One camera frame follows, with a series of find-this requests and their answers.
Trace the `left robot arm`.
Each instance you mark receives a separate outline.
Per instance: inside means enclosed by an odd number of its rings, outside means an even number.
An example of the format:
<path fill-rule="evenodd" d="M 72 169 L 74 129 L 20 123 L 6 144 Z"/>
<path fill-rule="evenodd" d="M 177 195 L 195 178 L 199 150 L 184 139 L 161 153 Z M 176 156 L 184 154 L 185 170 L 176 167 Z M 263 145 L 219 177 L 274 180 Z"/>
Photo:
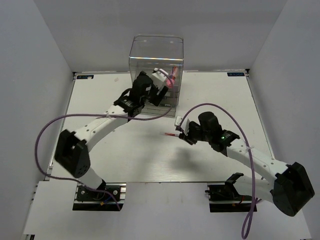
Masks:
<path fill-rule="evenodd" d="M 106 182 L 91 167 L 90 151 L 116 128 L 125 125 L 142 112 L 146 102 L 158 106 L 165 97 L 172 80 L 163 69 L 152 75 L 141 71 L 132 86 L 122 92 L 110 108 L 85 126 L 59 134 L 54 159 L 73 180 L 87 187 L 88 193 L 99 200 L 105 196 Z"/>

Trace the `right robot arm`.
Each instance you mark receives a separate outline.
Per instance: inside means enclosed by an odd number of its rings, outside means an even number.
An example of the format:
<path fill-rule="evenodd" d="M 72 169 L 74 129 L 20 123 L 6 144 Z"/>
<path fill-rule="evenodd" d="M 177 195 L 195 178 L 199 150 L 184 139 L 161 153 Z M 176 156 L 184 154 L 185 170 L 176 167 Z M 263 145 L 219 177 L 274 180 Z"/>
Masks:
<path fill-rule="evenodd" d="M 198 116 L 199 122 L 177 116 L 176 130 L 179 138 L 190 145 L 206 142 L 227 158 L 247 167 L 253 167 L 262 179 L 254 179 L 243 173 L 232 174 L 220 188 L 206 190 L 210 198 L 237 200 L 242 196 L 273 203 L 282 213 L 294 217 L 314 197 L 315 191 L 303 165 L 298 162 L 287 164 L 250 148 L 236 133 L 225 130 L 218 118 L 210 111 Z"/>

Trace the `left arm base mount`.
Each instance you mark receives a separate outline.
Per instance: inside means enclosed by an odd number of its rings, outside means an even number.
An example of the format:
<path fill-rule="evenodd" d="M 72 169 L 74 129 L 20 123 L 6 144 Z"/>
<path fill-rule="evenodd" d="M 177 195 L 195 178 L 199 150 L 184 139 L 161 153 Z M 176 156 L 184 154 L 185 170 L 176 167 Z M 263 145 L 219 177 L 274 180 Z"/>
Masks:
<path fill-rule="evenodd" d="M 109 194 L 93 192 L 78 184 L 75 191 L 72 210 L 90 212 L 119 212 L 125 202 L 126 187 L 127 185 L 125 183 L 108 183 L 105 186 L 105 190 L 112 194 L 117 201 L 119 205 L 117 206 L 116 202 Z"/>

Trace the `red clear pen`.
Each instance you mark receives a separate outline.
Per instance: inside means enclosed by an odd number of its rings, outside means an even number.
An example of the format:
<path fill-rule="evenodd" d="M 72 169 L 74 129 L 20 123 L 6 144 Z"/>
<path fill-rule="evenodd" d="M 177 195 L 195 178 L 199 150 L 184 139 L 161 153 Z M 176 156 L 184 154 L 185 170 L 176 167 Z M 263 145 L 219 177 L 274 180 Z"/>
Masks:
<path fill-rule="evenodd" d="M 169 137 L 179 137 L 179 134 L 177 134 L 177 133 L 165 132 L 164 135 L 165 135 L 165 136 L 169 136 Z"/>

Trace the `clear organizer top lid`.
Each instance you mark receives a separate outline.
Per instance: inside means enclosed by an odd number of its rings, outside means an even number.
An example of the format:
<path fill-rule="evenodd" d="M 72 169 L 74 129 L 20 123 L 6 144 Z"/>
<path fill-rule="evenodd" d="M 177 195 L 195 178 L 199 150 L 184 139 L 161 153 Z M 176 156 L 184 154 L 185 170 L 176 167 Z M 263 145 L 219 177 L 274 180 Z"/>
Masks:
<path fill-rule="evenodd" d="M 172 67 L 184 67 L 184 39 L 174 35 L 139 34 L 133 38 L 129 53 L 131 73 L 152 71 L 170 72 Z"/>

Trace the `pink glue stick tube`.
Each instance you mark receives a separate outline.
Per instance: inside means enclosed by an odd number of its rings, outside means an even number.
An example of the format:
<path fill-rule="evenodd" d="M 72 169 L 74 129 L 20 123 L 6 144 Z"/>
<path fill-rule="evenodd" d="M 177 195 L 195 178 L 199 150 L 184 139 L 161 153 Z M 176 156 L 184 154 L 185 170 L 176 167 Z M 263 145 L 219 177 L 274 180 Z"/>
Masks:
<path fill-rule="evenodd" d="M 178 76 L 179 68 L 177 66 L 173 66 L 170 74 L 168 74 L 169 78 L 166 79 L 166 86 L 168 88 L 172 88 L 174 86 L 175 81 L 178 79 Z"/>

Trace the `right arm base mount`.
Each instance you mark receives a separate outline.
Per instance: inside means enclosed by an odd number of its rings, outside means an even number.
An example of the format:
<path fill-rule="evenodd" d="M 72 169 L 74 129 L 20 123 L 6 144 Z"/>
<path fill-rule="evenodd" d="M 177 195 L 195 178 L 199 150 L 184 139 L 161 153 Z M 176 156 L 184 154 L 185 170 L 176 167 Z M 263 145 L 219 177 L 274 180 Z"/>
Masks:
<path fill-rule="evenodd" d="M 211 213 L 246 213 L 251 209 L 252 197 L 240 195 L 234 184 L 243 173 L 236 172 L 224 182 L 211 183 L 204 191 L 208 196 Z"/>

